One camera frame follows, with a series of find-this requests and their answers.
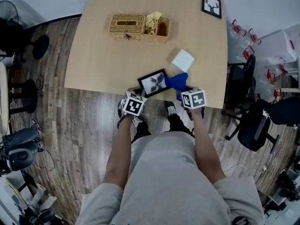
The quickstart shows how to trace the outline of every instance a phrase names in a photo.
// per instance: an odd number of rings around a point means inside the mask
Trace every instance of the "wooden floor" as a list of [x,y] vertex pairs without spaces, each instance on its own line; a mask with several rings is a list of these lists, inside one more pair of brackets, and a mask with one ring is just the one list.
[[[21,113],[12,118],[12,127],[15,131],[28,127],[33,117],[40,122],[43,129],[40,139],[44,141],[45,149],[51,153],[55,169],[48,172],[32,165],[27,170],[46,187],[49,193],[57,196],[54,209],[71,224],[75,223],[79,214],[82,194],[91,192],[102,181],[112,139],[117,132],[116,105],[122,98],[121,95],[63,87],[68,55],[78,22],[79,18],[54,22],[38,27],[32,33],[32,40],[47,34],[50,45],[41,60],[33,59],[32,46],[26,48],[24,54],[26,62],[22,64],[24,73],[21,72],[20,76],[23,81],[25,77],[42,81],[40,76],[42,75],[45,83],[39,92],[38,106],[32,116]],[[17,104],[12,103],[11,107],[16,107]],[[180,104],[176,106],[184,123],[192,128],[193,124]],[[150,99],[144,116],[147,118],[151,133],[169,129],[162,101]],[[238,163],[249,169],[255,168],[259,172],[264,165],[270,167],[261,175],[253,175],[253,171],[246,170],[240,165],[226,172],[227,176],[233,177],[254,176],[258,190],[267,195],[292,154],[295,130],[286,126],[270,127],[273,136],[276,134],[281,136],[279,152],[276,156],[270,157],[270,146],[267,142],[258,152],[252,152],[243,147],[236,137],[230,142],[226,141],[225,135],[235,129],[236,122],[223,117],[221,110],[207,108],[205,124],[224,171]],[[48,170],[53,167],[47,152],[36,154],[36,163]]]

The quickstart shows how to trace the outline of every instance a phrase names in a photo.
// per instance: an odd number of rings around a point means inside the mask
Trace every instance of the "wicker tissue box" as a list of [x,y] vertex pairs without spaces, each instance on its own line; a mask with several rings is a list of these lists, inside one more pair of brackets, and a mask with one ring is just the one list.
[[115,14],[109,26],[109,33],[115,39],[141,40],[165,43],[169,38],[170,19],[160,17],[156,23],[155,35],[146,34],[146,16],[142,14]]

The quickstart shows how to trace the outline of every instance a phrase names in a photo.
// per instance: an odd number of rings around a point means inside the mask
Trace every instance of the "fan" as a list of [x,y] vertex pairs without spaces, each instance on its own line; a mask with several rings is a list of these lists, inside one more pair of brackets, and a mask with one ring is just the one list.
[[32,55],[41,59],[47,52],[49,37],[40,36],[35,42],[28,41],[24,29],[19,24],[19,15],[15,5],[10,1],[0,1],[0,61],[21,54],[26,45],[33,45]]
[[18,11],[12,2],[0,1],[0,19],[19,23]]
[[[19,27],[19,15],[15,5],[10,1],[0,1],[0,28],[2,31],[7,31],[8,26]],[[11,57],[14,54],[14,49],[5,44],[6,41],[0,43],[0,61],[5,57]]]

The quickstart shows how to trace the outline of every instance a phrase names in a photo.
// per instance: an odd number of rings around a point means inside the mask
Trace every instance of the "shoe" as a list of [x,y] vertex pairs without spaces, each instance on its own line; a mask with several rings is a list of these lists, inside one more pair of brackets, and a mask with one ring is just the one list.
[[143,121],[140,120],[137,116],[134,116],[134,118],[132,119],[132,123],[136,128],[139,125],[139,123],[141,123],[141,122],[143,122]]
[[176,108],[173,102],[165,101],[165,109],[168,112],[168,117],[172,114],[177,114]]
[[44,186],[40,185],[39,183],[37,183],[37,188],[42,189],[43,192],[46,191],[46,188]]
[[34,142],[36,142],[38,144],[38,148],[43,148],[44,143],[38,139],[33,139]]
[[56,201],[56,199],[57,199],[57,197],[56,196],[54,196],[54,195],[52,195],[52,194],[48,194],[48,197],[50,197],[52,200],[53,200],[53,202],[55,202]]
[[43,133],[43,132],[42,132],[42,129],[41,129],[41,127],[40,127],[38,121],[37,121],[35,118],[32,119],[32,123],[37,127],[37,134],[38,134],[38,135],[39,135],[39,134],[42,134],[42,133]]

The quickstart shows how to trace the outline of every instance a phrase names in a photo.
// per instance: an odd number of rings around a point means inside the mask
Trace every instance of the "framed picture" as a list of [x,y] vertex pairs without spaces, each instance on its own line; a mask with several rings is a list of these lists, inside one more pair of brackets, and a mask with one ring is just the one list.
[[140,86],[145,89],[146,98],[169,89],[165,85],[165,77],[168,77],[167,73],[161,69],[138,79]]
[[221,1],[202,0],[202,11],[221,19],[222,18]]

